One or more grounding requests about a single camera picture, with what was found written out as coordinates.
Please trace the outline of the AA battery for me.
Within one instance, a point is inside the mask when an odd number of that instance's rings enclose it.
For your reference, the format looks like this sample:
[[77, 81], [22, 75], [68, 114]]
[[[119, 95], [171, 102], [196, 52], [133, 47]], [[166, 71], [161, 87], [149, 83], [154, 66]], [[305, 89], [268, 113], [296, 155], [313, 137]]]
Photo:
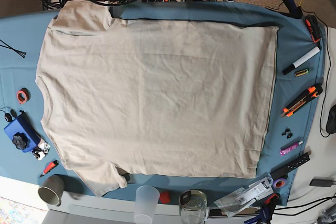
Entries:
[[306, 75], [309, 72], [310, 72], [309, 68], [305, 68], [305, 69], [299, 70], [299, 71], [295, 72], [295, 77], [300, 77], [300, 76]]

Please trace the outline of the black white marker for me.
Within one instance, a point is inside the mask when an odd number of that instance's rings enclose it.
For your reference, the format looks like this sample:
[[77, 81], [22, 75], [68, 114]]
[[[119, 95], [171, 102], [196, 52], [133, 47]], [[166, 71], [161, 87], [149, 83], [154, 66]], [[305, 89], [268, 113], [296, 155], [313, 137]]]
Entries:
[[288, 73], [290, 73], [294, 69], [298, 68], [300, 65], [302, 65], [303, 63], [305, 63], [306, 61], [308, 61], [309, 59], [311, 59], [313, 56], [315, 56], [319, 52], [320, 52], [320, 48], [318, 46], [314, 47], [309, 52], [307, 52], [306, 54], [304, 54], [301, 58], [299, 58], [298, 60], [296, 60], [295, 62], [293, 62], [291, 65], [289, 65], [286, 69], [284, 69], [282, 71], [282, 74], [283, 75], [287, 75]]

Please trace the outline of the black zip ties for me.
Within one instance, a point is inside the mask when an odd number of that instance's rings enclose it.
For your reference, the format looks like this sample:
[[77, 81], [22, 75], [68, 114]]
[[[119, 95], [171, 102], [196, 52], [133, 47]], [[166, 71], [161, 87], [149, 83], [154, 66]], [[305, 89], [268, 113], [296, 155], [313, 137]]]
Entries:
[[26, 52], [13, 48], [9, 44], [5, 43], [3, 40], [0, 40], [0, 42], [1, 42], [1, 47], [6, 48], [6, 49], [10, 49], [13, 52], [17, 53], [18, 55], [20, 55], [22, 58], [25, 58]]

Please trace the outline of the beige T-shirt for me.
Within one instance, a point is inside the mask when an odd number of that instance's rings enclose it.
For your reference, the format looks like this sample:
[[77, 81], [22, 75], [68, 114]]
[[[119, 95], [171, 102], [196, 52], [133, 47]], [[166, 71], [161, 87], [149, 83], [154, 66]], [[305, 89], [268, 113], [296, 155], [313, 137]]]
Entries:
[[123, 20], [66, 4], [36, 70], [41, 124], [100, 197], [122, 172], [255, 178], [276, 77], [277, 26]]

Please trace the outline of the red small block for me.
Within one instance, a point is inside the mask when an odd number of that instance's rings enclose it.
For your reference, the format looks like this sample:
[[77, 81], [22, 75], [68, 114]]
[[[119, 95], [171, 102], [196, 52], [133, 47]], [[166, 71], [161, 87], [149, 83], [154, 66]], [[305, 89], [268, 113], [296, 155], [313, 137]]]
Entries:
[[160, 193], [159, 200], [162, 204], [169, 204], [171, 202], [171, 194], [169, 191]]

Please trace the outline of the blue table cloth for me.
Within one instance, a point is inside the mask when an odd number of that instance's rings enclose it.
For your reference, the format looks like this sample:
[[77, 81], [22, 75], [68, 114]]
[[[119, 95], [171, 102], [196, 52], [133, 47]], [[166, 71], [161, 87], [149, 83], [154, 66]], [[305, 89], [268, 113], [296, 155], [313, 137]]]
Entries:
[[[1, 48], [1, 107], [24, 110], [27, 112], [35, 130], [51, 144], [46, 136], [40, 120], [43, 116], [43, 96], [35, 84], [36, 66], [40, 48], [50, 21], [58, 15], [58, 10], [49, 10], [27, 15], [1, 18], [1, 39], [12, 47], [27, 52], [25, 59], [9, 49]], [[321, 53], [312, 57], [302, 68], [309, 68], [309, 74], [296, 78], [294, 72], [284, 76], [282, 70], [296, 61], [314, 47], [310, 35], [300, 19], [283, 16], [260, 6], [245, 3], [224, 2], [170, 2], [130, 4], [115, 7], [113, 17], [123, 19], [162, 19], [162, 20], [202, 20], [226, 22], [240, 26], [277, 25], [277, 75], [275, 92], [272, 102], [268, 133], [257, 168], [257, 176], [262, 176], [295, 159], [306, 145], [307, 138], [317, 131], [319, 133], [320, 109], [318, 99], [309, 102], [296, 114], [289, 118], [281, 118], [280, 111], [299, 93], [314, 83], [322, 82], [324, 74], [325, 46]], [[21, 88], [27, 88], [31, 99], [27, 104], [19, 105], [15, 95]], [[17, 150], [4, 132], [7, 122], [1, 112], [1, 176], [20, 180], [26, 183], [40, 184], [45, 178], [38, 178], [40, 172], [52, 159], [59, 159], [53, 146], [49, 155], [42, 161], [37, 161], [32, 154], [24, 154]], [[281, 136], [285, 127], [291, 129], [293, 137], [286, 139]], [[303, 144], [285, 156], [280, 156], [279, 150], [288, 141], [303, 140]], [[94, 196], [92, 191], [69, 170], [62, 165], [56, 167], [51, 174], [65, 175], [66, 191]], [[158, 189], [171, 190], [179, 194], [188, 189], [204, 189], [208, 202], [213, 202], [231, 191], [248, 185], [251, 180], [239, 178], [191, 178], [174, 176], [134, 175], [134, 184], [125, 189], [117, 189], [104, 195], [104, 198], [135, 200], [135, 190], [142, 184]]]

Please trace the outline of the packaged item in plastic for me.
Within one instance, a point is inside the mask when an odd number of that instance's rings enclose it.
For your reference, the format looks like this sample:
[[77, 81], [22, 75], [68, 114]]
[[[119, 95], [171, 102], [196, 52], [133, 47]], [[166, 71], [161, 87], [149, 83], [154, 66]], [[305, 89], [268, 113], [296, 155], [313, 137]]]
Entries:
[[214, 201], [214, 204], [222, 210], [227, 217], [233, 217], [246, 208], [249, 208], [255, 202], [273, 194], [273, 182], [274, 180], [271, 177], [265, 177], [247, 188], [241, 187]]

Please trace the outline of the black knob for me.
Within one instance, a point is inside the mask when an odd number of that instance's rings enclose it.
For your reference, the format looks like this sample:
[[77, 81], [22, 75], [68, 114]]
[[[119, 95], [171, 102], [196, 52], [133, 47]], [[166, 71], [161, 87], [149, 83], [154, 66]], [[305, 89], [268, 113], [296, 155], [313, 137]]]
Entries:
[[13, 135], [12, 143], [18, 150], [25, 150], [28, 143], [28, 138], [24, 133], [16, 133]]

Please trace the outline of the white small caster toy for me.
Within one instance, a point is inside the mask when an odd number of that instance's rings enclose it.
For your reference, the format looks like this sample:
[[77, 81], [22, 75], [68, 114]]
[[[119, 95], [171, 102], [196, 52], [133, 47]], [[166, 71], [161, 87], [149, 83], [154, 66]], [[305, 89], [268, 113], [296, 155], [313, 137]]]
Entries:
[[38, 161], [42, 160], [50, 150], [50, 145], [47, 142], [40, 142], [36, 148], [32, 150], [34, 158]]

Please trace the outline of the purple glue tube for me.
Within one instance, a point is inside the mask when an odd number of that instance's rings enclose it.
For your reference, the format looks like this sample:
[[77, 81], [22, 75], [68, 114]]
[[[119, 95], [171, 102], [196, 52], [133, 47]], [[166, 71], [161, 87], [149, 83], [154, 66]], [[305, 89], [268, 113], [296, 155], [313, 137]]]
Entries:
[[291, 151], [297, 149], [300, 145], [303, 144], [303, 141], [297, 141], [295, 143], [292, 143], [290, 145], [286, 145], [285, 147], [282, 147], [279, 151], [281, 156], [285, 156], [286, 154], [290, 153]]

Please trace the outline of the purple tape roll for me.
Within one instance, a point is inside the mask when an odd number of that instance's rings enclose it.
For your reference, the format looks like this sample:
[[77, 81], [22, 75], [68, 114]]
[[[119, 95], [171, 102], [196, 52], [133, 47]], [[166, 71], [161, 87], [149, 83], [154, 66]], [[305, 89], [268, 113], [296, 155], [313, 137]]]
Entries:
[[286, 185], [286, 179], [285, 178], [278, 178], [273, 183], [273, 188], [282, 188]]

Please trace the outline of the blue orange bar clamp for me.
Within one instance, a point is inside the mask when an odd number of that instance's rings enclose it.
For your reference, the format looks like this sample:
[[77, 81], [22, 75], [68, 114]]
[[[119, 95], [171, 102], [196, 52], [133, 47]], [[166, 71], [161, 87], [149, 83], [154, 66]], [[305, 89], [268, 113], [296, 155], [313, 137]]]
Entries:
[[272, 220], [273, 213], [279, 201], [280, 195], [278, 193], [273, 193], [270, 197], [264, 202], [265, 205], [259, 210], [259, 213], [256, 217], [253, 217], [249, 220], [244, 221], [245, 224], [261, 224], [267, 223], [270, 224]]

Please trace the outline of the orange black clamp tool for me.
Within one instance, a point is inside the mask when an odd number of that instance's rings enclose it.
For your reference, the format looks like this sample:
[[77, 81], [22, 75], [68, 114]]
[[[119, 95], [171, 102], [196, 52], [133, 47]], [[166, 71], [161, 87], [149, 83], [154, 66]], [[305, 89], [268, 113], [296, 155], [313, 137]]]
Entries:
[[314, 43], [319, 42], [321, 40], [321, 34], [320, 34], [318, 20], [315, 17], [315, 15], [307, 15], [305, 17], [304, 23], [310, 33], [312, 41]]

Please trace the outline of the red black small tool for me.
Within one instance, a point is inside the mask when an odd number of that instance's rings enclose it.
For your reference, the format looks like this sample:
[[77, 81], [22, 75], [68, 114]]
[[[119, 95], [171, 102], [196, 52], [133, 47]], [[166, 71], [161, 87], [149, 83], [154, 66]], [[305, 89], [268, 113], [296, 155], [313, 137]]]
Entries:
[[52, 169], [54, 169], [55, 167], [57, 167], [59, 164], [58, 160], [52, 161], [50, 162], [47, 167], [43, 170], [43, 172], [41, 173], [40, 177], [45, 176], [46, 174], [48, 174]]

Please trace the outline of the translucent plastic cup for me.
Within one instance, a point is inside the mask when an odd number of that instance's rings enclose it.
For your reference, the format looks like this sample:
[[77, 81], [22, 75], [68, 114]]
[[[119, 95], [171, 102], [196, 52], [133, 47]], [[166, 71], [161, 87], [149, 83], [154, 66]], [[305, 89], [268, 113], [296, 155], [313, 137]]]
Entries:
[[136, 190], [134, 222], [152, 224], [160, 193], [152, 186], [141, 186]]

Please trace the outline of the small black clips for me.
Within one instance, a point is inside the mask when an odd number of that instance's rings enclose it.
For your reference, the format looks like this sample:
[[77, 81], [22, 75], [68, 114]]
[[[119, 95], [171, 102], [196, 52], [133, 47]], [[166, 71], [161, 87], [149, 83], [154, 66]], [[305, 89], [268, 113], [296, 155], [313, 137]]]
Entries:
[[287, 139], [292, 138], [293, 133], [291, 132], [290, 128], [285, 128], [285, 130], [281, 134], [282, 136], [285, 136]]

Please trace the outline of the grey mug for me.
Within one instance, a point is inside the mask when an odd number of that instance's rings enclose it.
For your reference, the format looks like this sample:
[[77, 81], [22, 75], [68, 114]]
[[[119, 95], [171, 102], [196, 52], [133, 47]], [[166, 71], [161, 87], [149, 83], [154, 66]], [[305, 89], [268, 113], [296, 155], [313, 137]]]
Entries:
[[59, 175], [51, 175], [38, 188], [38, 195], [42, 201], [49, 205], [60, 206], [65, 190], [63, 179]]

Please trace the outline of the blue box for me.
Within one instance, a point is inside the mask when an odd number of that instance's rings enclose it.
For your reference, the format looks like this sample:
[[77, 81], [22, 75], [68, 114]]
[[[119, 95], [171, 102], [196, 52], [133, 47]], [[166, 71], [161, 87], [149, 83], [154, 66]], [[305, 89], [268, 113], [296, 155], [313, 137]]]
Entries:
[[4, 132], [10, 138], [11, 142], [13, 135], [16, 133], [24, 133], [28, 138], [27, 147], [25, 150], [20, 150], [23, 153], [32, 152], [34, 148], [40, 143], [40, 137], [35, 132], [27, 116], [24, 114], [19, 115], [16, 119], [10, 122], [5, 128]]

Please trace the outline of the orange tape roll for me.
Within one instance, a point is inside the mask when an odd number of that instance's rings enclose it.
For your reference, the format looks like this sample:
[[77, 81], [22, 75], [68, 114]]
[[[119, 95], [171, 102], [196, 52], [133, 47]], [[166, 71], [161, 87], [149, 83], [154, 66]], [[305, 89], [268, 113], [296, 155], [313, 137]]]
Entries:
[[16, 99], [19, 104], [24, 104], [30, 99], [29, 91], [26, 88], [21, 88], [16, 92]]

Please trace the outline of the glass jar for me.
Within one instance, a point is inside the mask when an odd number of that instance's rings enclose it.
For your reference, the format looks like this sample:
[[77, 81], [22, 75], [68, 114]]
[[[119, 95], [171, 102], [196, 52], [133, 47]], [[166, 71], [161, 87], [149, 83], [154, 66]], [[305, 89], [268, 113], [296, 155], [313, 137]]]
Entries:
[[200, 190], [188, 190], [179, 197], [179, 214], [182, 223], [204, 223], [206, 217], [207, 196]]

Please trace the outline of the orange black utility knife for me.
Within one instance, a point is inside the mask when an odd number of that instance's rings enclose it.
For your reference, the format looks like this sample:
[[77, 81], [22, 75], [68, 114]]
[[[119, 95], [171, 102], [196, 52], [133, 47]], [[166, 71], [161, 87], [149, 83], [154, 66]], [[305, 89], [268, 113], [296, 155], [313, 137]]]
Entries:
[[321, 83], [315, 83], [308, 89], [300, 93], [289, 105], [283, 108], [281, 117], [290, 117], [300, 109], [302, 109], [309, 102], [317, 98], [323, 91]]

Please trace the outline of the black perforated bar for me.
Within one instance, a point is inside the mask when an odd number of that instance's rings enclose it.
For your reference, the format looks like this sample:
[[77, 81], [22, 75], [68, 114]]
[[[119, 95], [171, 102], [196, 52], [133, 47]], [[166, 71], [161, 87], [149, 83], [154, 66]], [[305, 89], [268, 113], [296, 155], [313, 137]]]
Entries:
[[284, 164], [284, 166], [271, 172], [270, 175], [273, 180], [280, 179], [284, 177], [286, 174], [290, 173], [291, 171], [307, 163], [308, 161], [310, 161], [310, 152], [306, 152], [302, 154], [301, 156], [299, 156], [298, 158]]

